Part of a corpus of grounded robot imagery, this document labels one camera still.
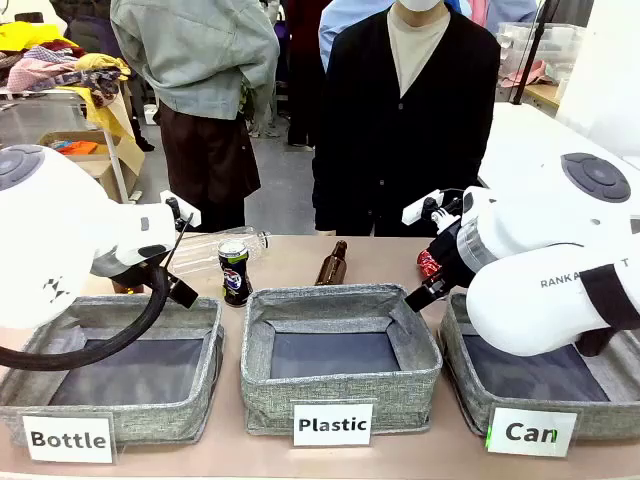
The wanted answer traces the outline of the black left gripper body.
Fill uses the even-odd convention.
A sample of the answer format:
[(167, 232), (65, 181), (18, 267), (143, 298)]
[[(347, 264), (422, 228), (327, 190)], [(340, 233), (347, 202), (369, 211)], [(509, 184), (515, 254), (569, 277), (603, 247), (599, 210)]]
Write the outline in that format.
[(125, 263), (117, 257), (117, 247), (114, 246), (94, 258), (90, 273), (109, 278), (115, 290), (141, 290), (144, 286), (151, 288), (151, 270), (161, 264), (169, 250), (164, 246), (148, 246), (143, 247), (142, 251), (151, 256), (139, 258), (136, 253), (133, 263)]

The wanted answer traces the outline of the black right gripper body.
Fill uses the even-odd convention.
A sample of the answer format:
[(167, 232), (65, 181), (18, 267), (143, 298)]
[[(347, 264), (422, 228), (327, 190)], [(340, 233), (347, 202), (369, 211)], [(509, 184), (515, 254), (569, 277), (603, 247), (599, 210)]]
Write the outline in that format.
[(435, 296), (445, 296), (454, 287), (468, 288), (475, 273), (464, 263), (457, 247), (461, 221), (456, 220), (439, 233), (427, 247), (431, 258), (439, 265), (424, 284)]

